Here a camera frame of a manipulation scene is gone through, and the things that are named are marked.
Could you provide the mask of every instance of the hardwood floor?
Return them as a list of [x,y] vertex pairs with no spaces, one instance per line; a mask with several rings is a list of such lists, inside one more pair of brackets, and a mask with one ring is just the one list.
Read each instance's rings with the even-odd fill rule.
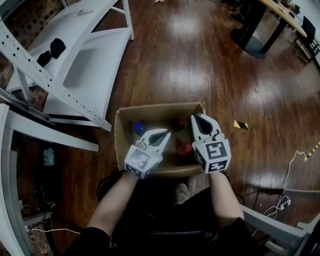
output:
[[[294,37],[285,28],[265,60],[239,49],[230,32],[241,24],[231,12],[209,0],[130,0],[135,40],[122,58],[106,119],[114,124],[119,107],[157,103],[204,102],[229,139],[228,168],[237,194],[259,188],[279,189],[296,150],[306,154],[320,140],[320,73],[312,62],[304,65],[288,46]],[[266,42],[279,20],[265,13],[255,36]],[[110,12],[97,30],[126,26],[120,13]],[[234,128],[234,120],[248,130]],[[59,126],[60,130],[100,144],[99,153],[57,146],[56,165],[63,172],[63,201],[56,204],[52,228],[81,231],[98,204],[98,182],[117,171],[113,133],[99,128]],[[297,155],[286,188],[320,189],[320,150],[308,161]],[[192,194],[208,185],[208,178],[191,178]],[[252,207],[256,194],[245,197]],[[260,193],[255,210],[264,212],[278,195]],[[320,211],[318,200],[292,198],[277,220],[295,225],[309,222]],[[61,254],[77,237],[53,233]]]

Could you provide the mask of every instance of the forearm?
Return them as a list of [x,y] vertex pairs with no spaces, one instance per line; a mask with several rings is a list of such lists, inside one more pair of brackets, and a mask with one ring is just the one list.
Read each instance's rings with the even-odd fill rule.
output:
[[111,237],[127,207],[138,179],[130,173],[124,173],[102,198],[87,227],[99,228]]
[[231,225],[237,218],[244,220],[244,213],[227,177],[221,172],[209,174],[211,201],[219,227]]

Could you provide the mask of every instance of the open cardboard box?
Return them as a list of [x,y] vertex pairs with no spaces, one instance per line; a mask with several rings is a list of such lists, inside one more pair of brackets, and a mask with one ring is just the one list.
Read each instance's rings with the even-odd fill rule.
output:
[[[124,161],[129,148],[139,139],[134,132],[134,123],[142,122],[148,130],[165,128],[171,132],[171,137],[162,153],[163,160],[150,175],[182,178],[201,173],[202,169],[194,155],[187,156],[186,161],[178,161],[178,159],[181,160],[177,153],[180,143],[192,143],[194,141],[190,122],[192,113],[205,114],[205,108],[199,102],[119,108],[114,122],[114,146],[119,170],[125,168]],[[185,121],[185,127],[180,132],[174,131],[171,127],[171,121],[175,118]]]

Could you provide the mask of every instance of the black sleeve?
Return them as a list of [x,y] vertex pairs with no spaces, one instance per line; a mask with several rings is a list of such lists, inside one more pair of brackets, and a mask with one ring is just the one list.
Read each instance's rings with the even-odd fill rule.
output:
[[106,255],[110,238],[96,227],[87,227],[69,246],[62,256]]
[[224,255],[263,255],[256,240],[249,233],[245,221],[241,218],[218,232],[217,244]]

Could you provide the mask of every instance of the chair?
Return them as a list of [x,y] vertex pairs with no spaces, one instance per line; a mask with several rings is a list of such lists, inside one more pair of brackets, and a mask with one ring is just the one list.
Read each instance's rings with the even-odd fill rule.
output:
[[316,28],[305,16],[303,17],[302,28],[307,37],[298,34],[293,42],[289,40],[288,43],[300,59],[309,63],[320,52],[320,46],[315,39]]

